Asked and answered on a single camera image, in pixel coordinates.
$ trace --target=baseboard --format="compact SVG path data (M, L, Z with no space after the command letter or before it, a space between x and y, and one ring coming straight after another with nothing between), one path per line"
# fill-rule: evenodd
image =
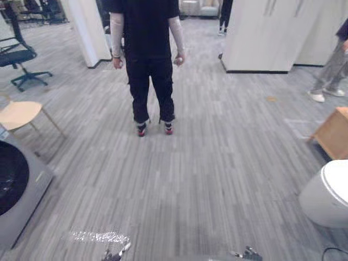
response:
M101 59L101 60L99 60L96 64L95 64L95 66L89 66L89 67L87 67L88 69L95 69L96 67L98 67L98 65L102 62L102 61L107 61L107 62L110 62L110 61L112 61L112 59Z
M324 65L317 65L317 64L294 64L294 66L317 67L317 68L323 68L324 67Z
M248 71L248 70L227 70L222 59L220 59L223 69L226 73L263 73L263 74L288 74L288 71Z

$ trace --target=chair base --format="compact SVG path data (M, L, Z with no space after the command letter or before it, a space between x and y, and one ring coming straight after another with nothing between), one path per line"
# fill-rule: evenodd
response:
M23 83L25 83L28 80L38 80L39 82L41 82L44 86L47 86L48 83L46 83L45 81L41 80L40 78L38 78L37 76L39 75L44 75L44 74L48 74L50 77L52 77L53 75L50 72L28 72L25 68L23 68L23 71L25 72L24 75L13 79L11 82L14 86L17 87L17 89L20 92L24 92L24 89L21 88L21 86L23 85Z

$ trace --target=person's right hand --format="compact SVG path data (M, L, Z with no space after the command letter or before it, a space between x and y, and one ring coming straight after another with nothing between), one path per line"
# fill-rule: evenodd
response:
M178 53L178 55L175 57L175 59L178 59L178 58L181 58L182 61L179 61L179 62L177 63L177 66L183 65L184 62L185 62L185 60L186 60L186 55L185 55L185 54L179 54L179 53Z
M122 62L121 58L114 58L113 63L114 63L114 67L116 70L122 69L123 62Z
M345 52L348 51L348 40L343 43L342 48L343 48L343 51Z

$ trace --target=stool leg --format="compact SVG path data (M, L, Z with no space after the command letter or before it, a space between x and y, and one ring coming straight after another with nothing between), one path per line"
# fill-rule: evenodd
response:
M62 134L63 137L66 137L64 132L58 127L58 125L53 121L51 116L45 111L45 109L42 107L42 112L46 115L46 117L52 122L52 124L59 130L59 132Z
M39 135L41 135L41 133L39 132L39 129L36 128L36 126L35 126L32 122L30 122L29 124L32 126L32 128L33 128Z

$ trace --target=white toilet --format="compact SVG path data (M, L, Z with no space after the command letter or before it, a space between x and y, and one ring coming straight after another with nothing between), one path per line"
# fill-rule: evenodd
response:
M326 164L302 191L300 205L319 225L348 228L348 160Z

